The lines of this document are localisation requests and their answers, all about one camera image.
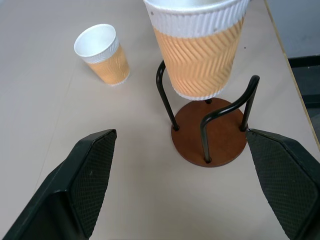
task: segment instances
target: table surface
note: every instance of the table surface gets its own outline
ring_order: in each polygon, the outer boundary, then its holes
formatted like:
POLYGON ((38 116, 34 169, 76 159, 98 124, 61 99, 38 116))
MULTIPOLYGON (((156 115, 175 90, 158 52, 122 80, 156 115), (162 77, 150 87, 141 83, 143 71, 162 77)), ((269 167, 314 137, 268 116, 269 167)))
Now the table surface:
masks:
MULTIPOLYGON (((248 145, 233 162, 185 161, 156 88, 162 60, 142 0, 0 1, 0 237, 81 138, 116 129, 109 186, 92 240, 285 240, 248 145), (77 36, 114 25, 131 74, 109 87, 73 50, 77 36)), ((248 124, 320 153, 262 0, 250 2, 226 89, 235 101, 261 77, 248 124)), ((176 113, 189 101, 164 88, 176 113)))

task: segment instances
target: wooden disc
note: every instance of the wooden disc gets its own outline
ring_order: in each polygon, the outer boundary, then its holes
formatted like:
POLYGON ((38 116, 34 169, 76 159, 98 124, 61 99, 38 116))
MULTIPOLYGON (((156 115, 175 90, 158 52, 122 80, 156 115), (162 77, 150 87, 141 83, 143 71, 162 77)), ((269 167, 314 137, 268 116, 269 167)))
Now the wooden disc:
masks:
POLYGON ((230 163, 242 153, 247 140, 245 132, 239 129, 243 114, 237 109, 208 123, 206 131, 212 161, 206 163, 204 160, 200 122, 205 115, 230 104, 226 100, 212 98, 211 104, 192 101, 179 110, 175 119, 180 129, 175 131, 171 128, 171 137, 176 150, 184 159, 211 168, 230 163))

